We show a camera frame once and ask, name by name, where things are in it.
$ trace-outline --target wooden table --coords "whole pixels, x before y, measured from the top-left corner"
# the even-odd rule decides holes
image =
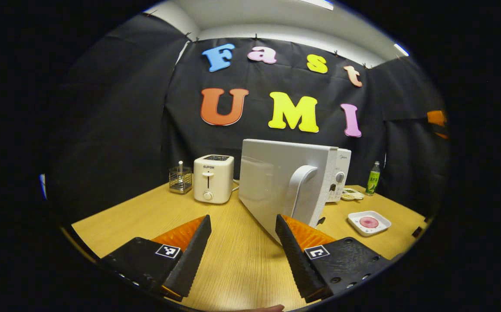
[[[362,186],[350,185],[360,192]],[[347,215],[377,211],[392,225],[382,233],[362,237],[349,225]],[[212,233],[193,282],[182,304],[200,310],[252,309],[283,304],[285,311],[307,306],[300,298],[281,247],[239,200],[239,191],[225,204],[194,200],[193,191],[171,193],[164,184],[147,193],[101,211],[72,225],[86,245],[104,257],[133,237],[157,235],[203,215],[210,215]],[[387,259],[415,242],[424,217],[375,194],[360,201],[326,204],[317,229],[335,239],[354,237]]]

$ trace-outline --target black fabric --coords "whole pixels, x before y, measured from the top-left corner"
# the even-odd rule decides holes
[[[234,44],[231,65],[210,72],[210,62],[203,51],[223,44]],[[252,47],[268,47],[276,51],[277,62],[266,64],[248,59]],[[306,63],[309,54],[320,55],[327,61],[325,74],[310,71]],[[355,87],[343,66],[352,65],[360,73],[363,86]],[[221,38],[192,42],[187,45],[167,91],[162,155],[167,166],[179,160],[192,164],[206,154],[227,154],[235,157],[235,178],[239,177],[242,140],[278,140],[286,142],[338,146],[353,151],[347,184],[365,185],[369,169],[375,160],[383,160],[385,150],[381,108],[372,99],[367,69],[362,65],[336,57],[327,51],[287,41],[252,38]],[[200,116],[203,102],[201,91],[220,88],[217,112],[228,114],[231,109],[231,89],[247,89],[242,116],[230,126],[214,126]],[[270,92],[288,94],[294,105],[303,96],[317,99],[317,133],[268,127],[272,120],[274,100]],[[345,112],[340,104],[357,107],[357,120],[362,137],[346,136]]]
[[[445,110],[443,98],[407,57],[374,67],[370,79],[375,102],[382,108],[387,141],[376,192],[432,217],[442,203],[449,176],[450,144],[435,134],[427,112]]]
[[[187,39],[139,14],[85,53],[54,91],[48,200],[71,222],[162,183],[160,125]]]

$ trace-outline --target green bottle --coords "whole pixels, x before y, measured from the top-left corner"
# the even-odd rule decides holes
[[[366,195],[372,196],[377,187],[377,182],[380,180],[380,162],[374,162],[373,168],[370,170],[368,185],[366,187]]]

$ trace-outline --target metal basket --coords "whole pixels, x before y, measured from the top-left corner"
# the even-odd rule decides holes
[[[190,167],[176,166],[169,169],[169,190],[171,192],[186,194],[191,188],[193,188],[193,174]]]

